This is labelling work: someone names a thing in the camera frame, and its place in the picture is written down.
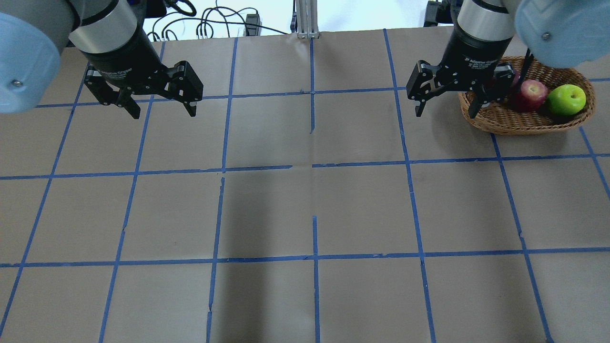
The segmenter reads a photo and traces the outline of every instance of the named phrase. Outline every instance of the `table surface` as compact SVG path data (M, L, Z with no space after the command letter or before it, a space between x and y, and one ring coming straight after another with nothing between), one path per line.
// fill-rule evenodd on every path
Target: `table surface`
M500 137L455 93L414 115L450 34L155 44L195 118L97 104L66 49L0 117L2 342L608 341L610 58L583 128Z

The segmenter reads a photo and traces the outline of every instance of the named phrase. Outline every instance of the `grid square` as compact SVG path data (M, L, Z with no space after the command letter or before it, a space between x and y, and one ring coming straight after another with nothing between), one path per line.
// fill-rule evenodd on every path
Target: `grid square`
M212 258L220 175L142 175L122 260Z
M210 342L314 342L314 263L219 264L212 312Z
M496 139L503 157L589 154L579 130L543 135L497 135Z
M315 90L393 87L383 32L323 35L314 40Z
M2 342L97 342L111 276L111 266L25 268Z
M324 342L429 342L419 259L320 261Z
M162 42L151 42L153 48L155 49L155 51L157 52L157 55L161 52L161 46L162 46ZM118 90L118 87L115 87L111 84L108 84L110 86L110 88L114 89L114 90ZM132 95L131 96L134 100L149 100L150 99L150 95ZM82 88L82 92L81 92L81 96L78 99L79 103L97 103L98 100L95 98L95 96L93 96L93 94L91 93L91 91L89 91L89 88L86 87L86 85L83 86Z
M70 107L0 115L0 175L48 175L70 117Z
M439 342L544 342L522 255L427 258Z
M218 256L311 255L311 170L226 174Z
M0 263L19 263L48 180L0 181Z
M474 128L462 116L457 93L444 93L415 116L415 101L400 92L405 142L411 160L495 157L488 133Z
M163 63L173 67L174 64L186 60L203 82L204 96L227 95L234 42L233 39L165 42Z
M210 264L118 269L105 343L206 340Z
M227 167L309 165L310 96L233 99Z
M140 170L222 166L227 101L200 101L197 112L191 118L176 101L152 104Z
M610 154L610 139L608 139L608 133L610 132L610 98L604 96L610 93L610 82L594 82L593 87L595 93L598 94L596 97L597 105L595 115L591 121L583 126L584 132L587 133L589 143L596 154Z
M238 42L233 94L310 90L308 39L291 34L243 37Z
M607 247L610 201L590 159L504 162L528 248Z
M404 160L393 92L321 94L315 109L315 162Z
M73 104L86 68L87 58L80 50L65 48L61 55L59 72L46 89L40 104Z
M403 165L316 168L320 254L417 251Z
M118 107L77 106L57 173L134 171L148 104L139 105L139 120Z
M521 249L498 162L415 164L411 170L426 251Z
M4 315L4 309L9 302L10 293L15 284L18 268L0 268L0 311Z
M114 261L130 176L54 179L28 262Z
M556 342L610 337L610 253L530 255L549 330Z

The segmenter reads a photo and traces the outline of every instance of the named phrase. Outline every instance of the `black cable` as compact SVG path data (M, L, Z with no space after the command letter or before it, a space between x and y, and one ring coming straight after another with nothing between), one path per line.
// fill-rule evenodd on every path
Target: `black cable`
M157 25L157 23L158 23L160 20L164 19L166 16L170 16L170 15L172 15L172 14L174 14L174 13L181 14L180 12L170 12L170 13L168 13L168 14L166 14L166 15L162 16L161 18L159 18L159 19L155 20L155 22L152 24L152 26L153 26L153 27L152 27L152 31L151 31L151 32L148 32L148 35L149 35L149 34L154 34L154 35L152 36L152 39L154 40L154 42L156 42L156 41L157 41L157 39L161 40L161 38L159 37L159 35L158 35L158 34L156 34L156 33L154 32L154 27L155 27L155 25Z
M197 25L197 27L195 28L195 34L197 35L197 38L199 38L199 36L201 36L201 38L214 38L214 27L212 26L212 24L205 22L204 25L210 26L210 31L212 31L210 37L206 37L203 35L203 31L201 30L201 23L199 23L199 25Z
M197 10L195 9L195 6L193 6L193 4L189 1L189 0L166 0L167 4L171 6L171 8L175 9L178 13L187 15L187 16L196 16L197 15ZM187 12L183 9L181 9L178 6L178 2L183 2L185 3L189 9L190 12Z
M232 13L232 14L225 15L225 14L224 14L222 11L220 11L221 9L230 10L230 11L232 11L233 13ZM201 21L202 21L202 23L203 23L203 21L204 21L204 20L208 20L208 17L210 16L210 14L212 13L212 11L214 11L214 10L215 10L216 12L218 12L218 13L219 13L219 14L220 14L220 15L223 17L223 19L224 19L224 23L225 23L226 28L227 28L227 36L228 36L228 37L231 37L231 33L230 33L230 31L229 31L229 23L228 23L228 21L227 21L227 18L228 18L228 17L230 17L230 16L234 16L234 15L239 16L239 18L240 18L240 19L243 21L243 25L244 25L244 28L245 28L245 30L246 30L246 35L247 35L247 34L248 34L248 26L246 25L246 21L244 20L244 18L243 18L243 17L242 17L242 15L240 14L240 12L245 11L245 10L254 10L254 11L256 12L256 14L258 14L258 13L259 13L259 11L258 11L257 9L255 9L254 7L244 7L244 8L242 8L242 9L240 9L240 10L236 11L236 10L234 10L234 9L230 9L229 7L224 7L224 6L216 6L216 7L214 7L214 8L208 8L208 9L205 9L205 10L203 11L203 13L201 14ZM199 25L197 25L197 28L196 28L195 30L199 30L199 32L201 33L201 36L207 36L207 29L206 29L206 27L203 27L203 31L204 31L204 32L201 32L201 23L200 23Z
M174 31L172 31L172 30L166 30L166 31L165 31L165 39L170 40L170 35L169 35L169 33L170 33L170 32L171 32L171 33L174 35L174 38L175 38L176 40L178 40L178 36L177 36L177 35L176 35L176 33L175 33Z
M170 22L170 23L168 23L167 25L165 25L165 27L163 28L163 30L161 30L161 36L163 36L163 32L164 32L165 30L167 30L167 27L168 27L169 25L172 25L173 23L177 23L178 21L181 21L181 20L200 20L200 21L201 21L201 19L199 19L199 18L180 18L180 19L176 19L176 20L174 20L174 21L171 21L171 22ZM218 23L218 24L224 24L224 23L225 23L224 21L216 21L216 20L207 20L206 22L210 22L210 23ZM234 22L227 22L227 24L243 25L243 23L234 23ZM254 26L254 27L260 27L261 29L267 29L267 30L269 30L269 31L277 32L277 33L282 34L282 35L287 35L287 34L288 34L288 33L286 33L286 32L283 32L283 31L280 31L280 30L276 30L276 29L272 29L272 28L270 28L270 27L266 27L266 26L263 26L263 25L258 25L258 24L248 24L248 25L249 25L249 26Z
M148 34L146 36L148 37L151 34L152 34L152 39L153 39L154 42L156 42L157 40L161 40L161 37L159 37L159 35L157 35L156 32L148 32Z
M212 12L213 12L213 11L218 12L218 13L219 13L219 14L220 14L220 15L223 17L223 19L224 19L224 24L225 24L225 25L226 25L226 27L227 27L227 37L229 37L229 38L230 38L230 37L231 37L231 32L229 31L229 23L227 23L227 18L224 16L223 12L221 12L221 11L220 11L220 9L218 9L218 6L216 6L216 7L214 7L214 8L206 9L206 10L209 10L209 12L207 13L207 15L206 15L206 19L205 19L205 20L208 20L208 17L210 16L210 14L212 14ZM203 18L203 14L202 14L202 15L201 15L201 22L203 23L203 21L204 21L204 18ZM206 30L206 27L205 27L205 26L203 27L203 32L204 32L204 33L207 35L207 30Z

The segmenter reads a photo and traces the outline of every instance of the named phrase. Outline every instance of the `red apple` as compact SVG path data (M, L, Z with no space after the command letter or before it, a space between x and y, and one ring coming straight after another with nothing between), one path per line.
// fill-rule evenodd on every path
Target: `red apple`
M540 81L523 81L519 91L511 98L512 108L517 112L534 112L547 99L548 89Z

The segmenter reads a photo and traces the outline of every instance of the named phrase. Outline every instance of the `apple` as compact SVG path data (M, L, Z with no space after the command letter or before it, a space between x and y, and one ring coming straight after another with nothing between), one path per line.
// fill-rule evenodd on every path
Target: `apple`
M534 112L547 99L548 90L537 80L523 81L518 92L511 98L511 105L517 112Z
M587 96L577 85L563 85L555 88L547 97L548 111L554 115L575 115L584 108Z

